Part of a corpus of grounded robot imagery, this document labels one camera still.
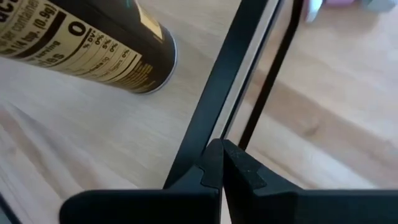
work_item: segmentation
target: nutrition facts label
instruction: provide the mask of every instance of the nutrition facts label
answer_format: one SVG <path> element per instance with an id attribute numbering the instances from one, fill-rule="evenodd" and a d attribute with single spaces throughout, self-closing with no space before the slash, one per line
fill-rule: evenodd
<path id="1" fill-rule="evenodd" d="M 47 0 L 0 1 L 0 55 L 131 88 L 152 70 L 141 54 Z"/>

